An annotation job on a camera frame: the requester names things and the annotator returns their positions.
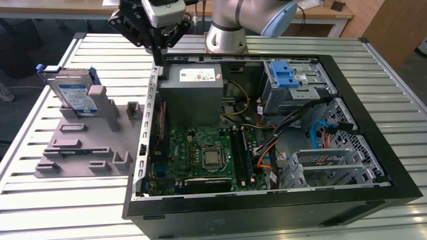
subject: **white label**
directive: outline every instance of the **white label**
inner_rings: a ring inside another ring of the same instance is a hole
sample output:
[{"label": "white label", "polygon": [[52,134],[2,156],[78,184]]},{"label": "white label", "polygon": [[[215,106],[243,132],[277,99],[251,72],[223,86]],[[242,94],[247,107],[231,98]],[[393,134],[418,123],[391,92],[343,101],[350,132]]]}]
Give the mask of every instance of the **white label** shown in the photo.
[{"label": "white label", "polygon": [[184,68],[179,71],[180,82],[214,82],[214,68]]},{"label": "white label", "polygon": [[258,114],[259,114],[259,115],[263,115],[263,113],[265,113],[265,108],[263,108],[262,106],[258,106],[258,107],[257,107],[257,111],[258,111]]},{"label": "white label", "polygon": [[295,75],[297,80],[307,80],[306,75]]},{"label": "white label", "polygon": [[287,160],[287,153],[286,152],[281,152],[279,159]]},{"label": "white label", "polygon": [[274,172],[270,173],[270,179],[274,181],[274,183],[278,183],[278,176],[274,174]]},{"label": "white label", "polygon": [[347,15],[337,15],[338,19],[351,19],[353,16],[347,16]]},{"label": "white label", "polygon": [[72,109],[82,115],[94,115],[98,107],[92,98],[88,96],[87,86],[84,84],[60,84],[58,87]]}]

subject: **robotic arm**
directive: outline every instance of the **robotic arm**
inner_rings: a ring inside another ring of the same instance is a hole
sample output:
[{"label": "robotic arm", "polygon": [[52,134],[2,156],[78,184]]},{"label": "robotic arm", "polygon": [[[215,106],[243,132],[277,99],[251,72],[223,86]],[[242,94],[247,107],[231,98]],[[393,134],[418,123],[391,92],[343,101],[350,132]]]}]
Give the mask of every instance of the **robotic arm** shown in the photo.
[{"label": "robotic arm", "polygon": [[[186,6],[199,0],[120,0],[108,24],[134,43],[144,46],[154,62],[163,66],[163,55],[193,27]],[[215,0],[213,26],[206,47],[213,53],[247,50],[245,28],[262,36],[278,37],[286,31],[298,9],[297,0]]]}]

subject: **yellow wire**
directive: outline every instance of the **yellow wire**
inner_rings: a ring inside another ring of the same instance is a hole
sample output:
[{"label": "yellow wire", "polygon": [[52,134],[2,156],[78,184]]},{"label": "yellow wire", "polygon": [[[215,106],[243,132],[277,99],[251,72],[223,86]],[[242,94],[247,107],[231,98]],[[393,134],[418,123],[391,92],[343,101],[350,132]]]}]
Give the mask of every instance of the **yellow wire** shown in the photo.
[{"label": "yellow wire", "polygon": [[242,111],[239,111],[239,112],[222,113],[221,115],[222,115],[222,116],[237,116],[237,115],[239,115],[239,114],[243,114],[243,113],[249,110],[249,108],[250,108],[250,96],[249,96],[246,90],[243,89],[243,87],[242,87],[235,81],[229,80],[229,82],[234,83],[235,86],[237,86],[237,87],[241,89],[241,91],[245,93],[245,96],[246,96],[246,107],[245,107],[245,109],[243,109]]},{"label": "yellow wire", "polygon": [[257,117],[257,126],[259,126],[259,127],[267,127],[269,125],[262,125],[262,124],[261,124],[261,117],[262,117],[262,115],[258,115],[258,117]]}]

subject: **blue plastic clip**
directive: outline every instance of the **blue plastic clip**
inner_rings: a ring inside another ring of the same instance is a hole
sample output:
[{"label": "blue plastic clip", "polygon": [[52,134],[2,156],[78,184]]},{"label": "blue plastic clip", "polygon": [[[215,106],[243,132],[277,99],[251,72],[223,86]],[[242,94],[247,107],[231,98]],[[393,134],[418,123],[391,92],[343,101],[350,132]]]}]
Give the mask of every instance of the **blue plastic clip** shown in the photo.
[{"label": "blue plastic clip", "polygon": [[298,88],[299,81],[294,79],[294,69],[286,61],[271,61],[271,72],[278,82],[279,88]]},{"label": "blue plastic clip", "polygon": [[94,84],[95,85],[102,85],[102,81],[100,81],[100,78],[99,78],[99,75],[96,73],[96,69],[91,66],[91,68],[88,69],[88,75],[91,76],[92,78],[92,81],[94,81]]},{"label": "blue plastic clip", "polygon": [[46,78],[43,77],[43,73],[44,73],[44,70],[46,70],[46,66],[44,66],[43,64],[38,64],[38,66],[35,67],[35,69],[36,69],[36,73],[38,73],[39,77],[42,78],[44,84],[47,85],[47,84],[48,84],[48,83],[47,83],[47,80],[46,80]]}]

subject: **aluminum slatted table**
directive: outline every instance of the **aluminum slatted table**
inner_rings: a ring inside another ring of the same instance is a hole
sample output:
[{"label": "aluminum slatted table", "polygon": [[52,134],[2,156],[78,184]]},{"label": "aluminum slatted table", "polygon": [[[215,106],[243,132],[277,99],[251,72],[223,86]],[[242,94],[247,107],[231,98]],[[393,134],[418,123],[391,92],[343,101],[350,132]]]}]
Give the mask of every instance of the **aluminum slatted table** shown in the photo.
[{"label": "aluminum slatted table", "polygon": [[[203,53],[203,42],[202,36],[188,35],[171,52]],[[258,36],[249,36],[247,43],[251,53],[333,55],[425,197],[349,226],[206,239],[427,239],[427,109],[371,45],[358,39]],[[59,64],[94,66],[118,105],[146,103],[152,57],[120,35],[75,38]],[[0,164],[0,239],[148,239],[132,222],[122,219],[126,176],[34,177],[60,121],[59,107],[60,101],[46,87]]]}]

